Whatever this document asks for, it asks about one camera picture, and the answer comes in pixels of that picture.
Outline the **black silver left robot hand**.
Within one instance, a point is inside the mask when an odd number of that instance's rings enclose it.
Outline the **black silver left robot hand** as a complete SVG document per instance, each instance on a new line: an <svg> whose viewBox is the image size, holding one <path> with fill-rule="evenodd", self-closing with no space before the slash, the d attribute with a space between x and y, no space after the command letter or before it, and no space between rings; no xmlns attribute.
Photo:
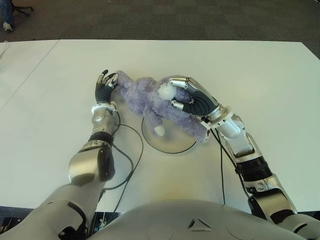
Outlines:
<svg viewBox="0 0 320 240"><path fill-rule="evenodd" d="M113 90L118 85L119 74L114 72L108 75L104 70L97 78L95 85L95 100L97 103L110 103Z"/></svg>

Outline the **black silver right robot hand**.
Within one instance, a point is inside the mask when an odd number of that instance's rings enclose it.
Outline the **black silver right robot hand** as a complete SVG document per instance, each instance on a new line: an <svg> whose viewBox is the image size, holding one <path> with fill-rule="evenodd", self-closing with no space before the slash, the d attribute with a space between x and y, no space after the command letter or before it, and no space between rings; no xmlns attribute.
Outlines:
<svg viewBox="0 0 320 240"><path fill-rule="evenodd" d="M192 103L183 103L178 100L171 101L173 107L185 113L203 117L212 115L220 108L220 103L192 77L171 77L168 83L183 89L191 96Z"/></svg>

